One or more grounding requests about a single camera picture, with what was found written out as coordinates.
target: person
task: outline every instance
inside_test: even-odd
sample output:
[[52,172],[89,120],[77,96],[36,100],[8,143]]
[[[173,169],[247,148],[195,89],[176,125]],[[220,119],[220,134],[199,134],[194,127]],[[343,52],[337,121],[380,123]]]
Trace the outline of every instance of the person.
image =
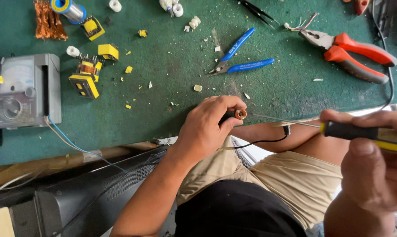
[[[277,143],[257,143],[275,152],[245,168],[230,135],[248,142],[282,138],[281,127],[255,124],[226,111],[246,109],[236,96],[210,97],[187,116],[178,140],[120,213],[111,237],[157,236],[176,198],[178,236],[305,236],[324,220],[327,237],[394,235],[397,211],[397,153],[373,141],[325,137],[294,124]],[[320,120],[397,131],[397,111],[353,117],[323,110]],[[342,183],[342,191],[332,193]]]

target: tan shorts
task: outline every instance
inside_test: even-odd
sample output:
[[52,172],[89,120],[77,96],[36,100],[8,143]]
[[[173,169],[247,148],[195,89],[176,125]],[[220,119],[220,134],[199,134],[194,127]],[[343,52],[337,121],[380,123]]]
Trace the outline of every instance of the tan shorts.
[[[228,136],[222,147],[232,146]],[[234,150],[217,151],[190,170],[180,186],[177,204],[226,179],[255,183],[274,193],[307,229],[323,220],[342,175],[339,166],[291,151],[270,155],[250,169]]]

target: solder spool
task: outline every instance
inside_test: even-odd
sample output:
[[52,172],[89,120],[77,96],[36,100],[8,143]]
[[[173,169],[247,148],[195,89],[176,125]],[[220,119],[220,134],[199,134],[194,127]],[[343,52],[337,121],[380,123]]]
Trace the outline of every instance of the solder spool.
[[72,24],[79,24],[86,19],[86,9],[72,0],[51,0],[51,7],[54,12],[66,16]]

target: green workbench mat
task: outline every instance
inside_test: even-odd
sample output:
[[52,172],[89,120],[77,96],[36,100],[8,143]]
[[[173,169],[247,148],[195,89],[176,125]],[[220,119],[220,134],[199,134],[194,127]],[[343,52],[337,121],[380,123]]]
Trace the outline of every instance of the green workbench mat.
[[[72,25],[61,16],[69,35],[67,41],[36,39],[33,0],[0,0],[0,57],[43,53],[60,57],[62,123],[58,126],[85,150],[175,136],[187,113],[212,95],[237,95],[247,103],[249,113],[285,119],[314,117],[324,108],[343,111],[371,108],[384,104],[389,96],[388,84],[377,85],[352,77],[336,64],[324,61],[322,52],[302,39],[298,32],[286,30],[275,22],[272,24],[276,30],[271,29],[236,0],[180,0],[184,15],[179,18],[170,18],[158,0],[121,0],[122,11],[118,13],[108,7],[108,0],[75,2],[101,22],[106,31],[104,35],[91,42],[79,25]],[[319,15],[308,29],[330,35],[346,32],[357,41],[375,41],[376,32],[369,17],[354,15],[352,3],[341,0],[252,2],[281,24],[288,22],[294,27],[301,16],[309,19],[317,12]],[[106,16],[113,20],[112,26],[106,24]],[[196,30],[185,32],[184,26],[194,16],[201,19],[201,24]],[[275,58],[275,63],[251,71],[209,77],[207,73],[217,65],[215,59],[220,59],[223,52],[252,27],[256,28],[254,35],[228,64],[267,58]],[[147,30],[149,35],[140,38],[138,30]],[[79,97],[68,80],[78,60],[68,56],[66,48],[75,46],[83,55],[94,55],[99,44],[108,43],[119,48],[119,62],[106,61],[96,83],[100,93],[97,99]],[[222,51],[215,52],[216,46],[221,46]],[[397,35],[388,39],[388,46],[397,57]],[[357,59],[375,70],[382,70],[365,57]],[[124,73],[127,66],[133,67],[132,73]],[[397,103],[397,66],[392,71]],[[202,92],[194,91],[194,84],[203,86]],[[245,124],[266,121],[249,116]],[[78,152],[48,127],[4,130],[3,137],[0,165]]]

